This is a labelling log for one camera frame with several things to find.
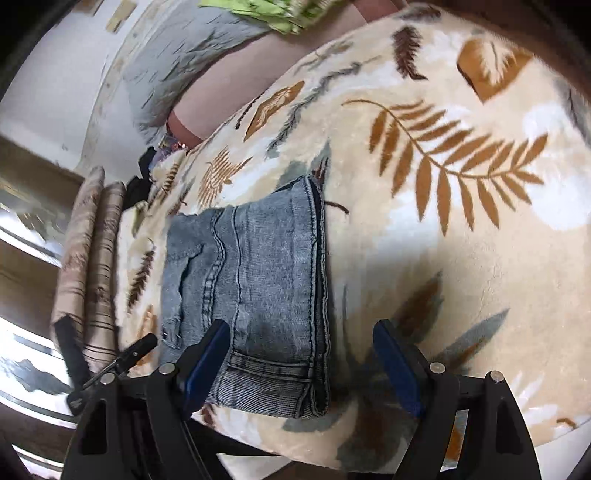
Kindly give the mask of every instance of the beige blanket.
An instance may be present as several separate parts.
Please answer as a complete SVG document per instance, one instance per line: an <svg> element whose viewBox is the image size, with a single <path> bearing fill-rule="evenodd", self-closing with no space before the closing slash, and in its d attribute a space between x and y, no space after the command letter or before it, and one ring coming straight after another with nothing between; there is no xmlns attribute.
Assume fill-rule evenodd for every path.
<svg viewBox="0 0 591 480"><path fill-rule="evenodd" d="M371 355L395 317L431 359L507 377L536 445L589 419L591 127L531 53L415 4L302 59L197 150L155 172L119 233L121 343L158 331L167 218L324 181L333 402L314 420L206 406L240 441L395 471L414 424ZM147 374L156 354L137 371ZM459 454L458 415L448 463Z"/></svg>

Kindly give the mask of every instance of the denim fabric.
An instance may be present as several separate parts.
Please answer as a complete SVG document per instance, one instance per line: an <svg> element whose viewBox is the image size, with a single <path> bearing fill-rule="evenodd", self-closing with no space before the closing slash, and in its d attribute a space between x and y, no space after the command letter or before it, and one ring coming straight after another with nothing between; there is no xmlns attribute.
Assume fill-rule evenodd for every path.
<svg viewBox="0 0 591 480"><path fill-rule="evenodd" d="M324 203L300 177L257 202L173 218L162 285L163 362L230 325L208 401L275 417L323 415L330 399Z"/></svg>

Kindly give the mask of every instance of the jeans pocket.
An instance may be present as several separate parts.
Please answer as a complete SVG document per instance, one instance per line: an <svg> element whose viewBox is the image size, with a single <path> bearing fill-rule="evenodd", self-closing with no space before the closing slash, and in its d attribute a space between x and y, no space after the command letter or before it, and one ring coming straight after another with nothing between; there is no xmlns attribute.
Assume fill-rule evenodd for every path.
<svg viewBox="0 0 591 480"><path fill-rule="evenodd" d="M171 348L180 350L183 339L180 333L183 321L183 280L192 258L201 253L201 246L181 255L169 255L162 274L162 342Z"/></svg>

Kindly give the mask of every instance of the striped fabric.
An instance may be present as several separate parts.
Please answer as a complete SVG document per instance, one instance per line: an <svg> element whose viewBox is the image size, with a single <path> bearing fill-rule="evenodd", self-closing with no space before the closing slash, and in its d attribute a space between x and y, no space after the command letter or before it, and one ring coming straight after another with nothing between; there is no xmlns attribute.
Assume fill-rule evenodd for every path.
<svg viewBox="0 0 591 480"><path fill-rule="evenodd" d="M95 227L95 215L103 190L105 171L93 168L80 187L72 216L66 231L64 255L57 279L56 296L51 312L51 340L59 348L53 325L65 315L76 322L79 339L82 340L84 325L84 297L86 291L86 267Z"/></svg>
<svg viewBox="0 0 591 480"><path fill-rule="evenodd" d="M111 268L124 196L125 186L122 183L109 185L103 190L96 213L86 282L83 351L94 373L116 357Z"/></svg>

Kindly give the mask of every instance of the blue gripper pad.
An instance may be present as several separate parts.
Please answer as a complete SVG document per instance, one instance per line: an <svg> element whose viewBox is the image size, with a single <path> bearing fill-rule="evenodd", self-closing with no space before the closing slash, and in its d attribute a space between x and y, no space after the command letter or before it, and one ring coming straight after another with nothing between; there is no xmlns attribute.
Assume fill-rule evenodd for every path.
<svg viewBox="0 0 591 480"><path fill-rule="evenodd" d="M230 327L222 320L215 320L199 345L203 350L184 385L183 414L187 418L201 409L207 399L230 348Z"/></svg>
<svg viewBox="0 0 591 480"><path fill-rule="evenodd" d="M374 326L374 350L394 387L402 408L414 417L424 411L423 392L427 384L426 360L414 345L400 337L389 320Z"/></svg>

